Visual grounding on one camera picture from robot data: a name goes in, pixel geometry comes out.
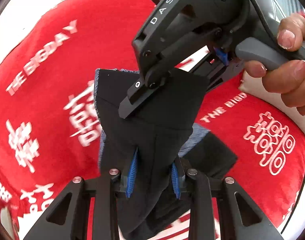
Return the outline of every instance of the fingernail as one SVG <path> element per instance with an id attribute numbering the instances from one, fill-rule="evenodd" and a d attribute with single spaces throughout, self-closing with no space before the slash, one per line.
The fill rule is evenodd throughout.
<path id="1" fill-rule="evenodd" d="M 277 41 L 283 49 L 291 49 L 295 45 L 295 35 L 289 30 L 282 30 L 277 35 Z"/>
<path id="2" fill-rule="evenodd" d="M 302 81 L 305 78 L 305 60 L 300 60 L 296 63 L 293 75 L 298 81 Z"/>
<path id="3" fill-rule="evenodd" d="M 266 74 L 266 68 L 263 65 L 258 64 L 258 67 L 254 68 L 254 72 L 256 77 L 263 77 Z"/>

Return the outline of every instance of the black fabric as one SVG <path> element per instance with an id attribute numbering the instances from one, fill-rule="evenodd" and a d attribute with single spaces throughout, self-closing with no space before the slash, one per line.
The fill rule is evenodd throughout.
<path id="1" fill-rule="evenodd" d="M 111 168 L 122 170 L 126 159 L 139 148 L 134 191 L 128 200 L 117 201 L 118 225 L 129 240 L 153 237 L 189 210 L 189 201 L 174 198 L 170 168 L 192 133 L 208 85 L 204 77 L 174 69 L 166 85 L 124 120 L 118 107 L 138 77 L 136 73 L 97 70 L 94 88 L 95 108 L 106 135 L 101 173 Z M 213 170 L 212 174 L 218 175 L 222 171 Z"/>
<path id="2" fill-rule="evenodd" d="M 212 132 L 191 149 L 184 158 L 208 177 L 221 179 L 233 167 L 237 156 Z"/>

